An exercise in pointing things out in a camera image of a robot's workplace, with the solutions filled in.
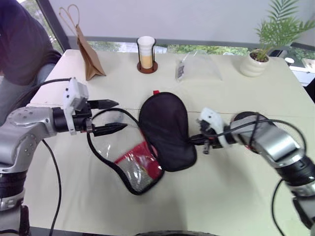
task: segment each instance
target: white plant pot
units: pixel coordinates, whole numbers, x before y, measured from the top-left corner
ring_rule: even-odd
[[[267,62],[259,62],[251,58],[250,54],[248,54],[241,63],[240,71],[245,76],[257,77],[265,71],[266,67],[269,65],[269,61],[270,59],[268,57]]]

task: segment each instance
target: table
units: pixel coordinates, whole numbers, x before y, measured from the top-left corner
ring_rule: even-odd
[[[138,109],[152,90],[172,90],[175,87],[176,82],[171,81],[172,75],[168,75],[173,73],[170,64],[172,59],[175,60],[175,55],[157,55],[159,70],[152,75],[142,75],[133,71],[134,64],[129,62],[133,60],[132,54],[98,54],[107,77],[86,82],[91,99],[117,100],[121,107],[128,108],[132,115],[138,117]],[[108,62],[111,67],[105,65],[104,59],[109,57],[113,57],[117,64],[111,61]],[[222,73],[223,81],[207,81],[204,84],[213,84],[207,88],[193,87],[195,83],[189,82],[174,89],[182,95],[188,108],[190,135],[198,133],[195,120],[202,109],[201,104],[220,112],[227,123],[240,111],[260,111],[269,118],[283,119],[298,126],[307,138],[308,155],[315,157],[315,148],[311,145],[315,141],[314,104],[281,59],[272,59],[275,64],[271,63],[263,76],[248,79],[234,68],[239,57],[212,58]],[[48,79],[76,76],[82,80],[83,70],[78,67],[81,62],[77,51],[67,51]],[[279,90],[279,83],[271,83],[275,77],[270,77],[276,71],[279,81],[287,80],[289,92],[283,86]],[[125,74],[125,77],[121,78],[119,74]],[[165,76],[159,80],[158,75],[163,74]],[[204,85],[202,82],[200,79],[196,84]],[[230,83],[234,86],[241,84],[239,89],[247,91],[251,98],[234,96],[237,92]],[[59,96],[62,96],[65,87],[64,82],[42,87],[30,105],[61,105]],[[221,91],[221,99],[214,99],[214,94],[219,94],[218,88],[227,89]],[[268,96],[260,97],[262,90],[268,90]],[[279,126],[299,140],[294,131],[281,124]],[[193,167],[165,173],[148,193],[134,196],[127,191],[116,173],[93,156],[86,135],[62,133],[47,142],[55,153],[63,185],[62,207],[56,229],[106,235],[178,229],[220,236],[279,235],[270,215],[271,195],[279,177],[262,157],[242,146],[212,150],[210,155],[202,154],[202,147],[197,147],[198,161]],[[31,225],[49,228],[57,205],[58,185],[53,161],[42,144],[35,152],[25,186],[25,204],[30,207]],[[307,235],[308,230],[300,222],[291,198],[290,192],[282,186],[276,199],[278,223],[288,236]]]

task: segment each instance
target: person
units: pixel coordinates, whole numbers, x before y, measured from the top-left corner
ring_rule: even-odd
[[[0,0],[0,126],[23,92],[46,80],[61,57],[44,27],[16,0]],[[19,107],[26,106],[28,97]]]

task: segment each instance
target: white wall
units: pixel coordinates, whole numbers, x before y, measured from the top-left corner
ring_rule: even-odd
[[[50,0],[59,7],[74,3],[80,9],[80,27],[86,37],[137,38],[258,43],[254,28],[266,17],[269,0]],[[299,1],[299,17],[315,14],[315,0]],[[315,30],[305,36],[315,46]]]

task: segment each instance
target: dark shirt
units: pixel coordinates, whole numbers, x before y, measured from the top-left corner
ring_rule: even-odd
[[[16,0],[0,0],[0,70],[8,81],[28,85],[60,56],[44,27]]]

